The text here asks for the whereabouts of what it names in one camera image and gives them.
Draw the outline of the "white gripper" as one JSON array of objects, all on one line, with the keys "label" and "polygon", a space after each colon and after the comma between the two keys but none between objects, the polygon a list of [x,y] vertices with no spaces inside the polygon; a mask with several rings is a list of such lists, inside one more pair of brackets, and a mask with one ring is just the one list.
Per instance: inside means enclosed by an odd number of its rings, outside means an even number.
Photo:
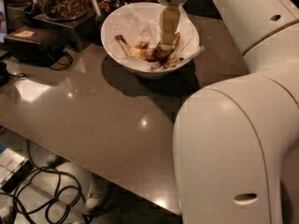
[{"label": "white gripper", "polygon": [[171,45],[180,19],[179,6],[188,0],[158,0],[164,8],[161,15],[161,40],[163,45]]}]

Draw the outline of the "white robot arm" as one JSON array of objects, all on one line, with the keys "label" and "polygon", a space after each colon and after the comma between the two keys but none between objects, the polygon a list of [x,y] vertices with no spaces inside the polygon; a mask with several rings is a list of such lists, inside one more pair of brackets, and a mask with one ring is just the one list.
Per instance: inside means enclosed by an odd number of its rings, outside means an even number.
[{"label": "white robot arm", "polygon": [[282,166],[299,144],[298,7],[212,1],[249,72],[195,92],[178,112],[183,224],[282,224]]}]

